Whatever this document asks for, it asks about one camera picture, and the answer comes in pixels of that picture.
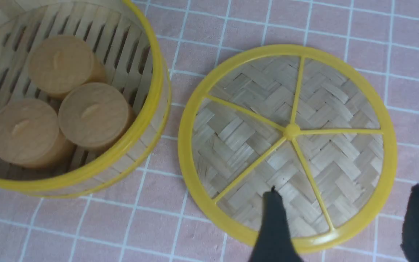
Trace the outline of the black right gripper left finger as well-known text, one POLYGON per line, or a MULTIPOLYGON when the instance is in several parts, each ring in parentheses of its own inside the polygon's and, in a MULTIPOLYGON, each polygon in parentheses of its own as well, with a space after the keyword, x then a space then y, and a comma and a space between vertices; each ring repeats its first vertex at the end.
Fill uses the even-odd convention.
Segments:
POLYGON ((291 239, 283 198, 273 186, 262 200, 262 223, 249 261, 302 262, 291 239))

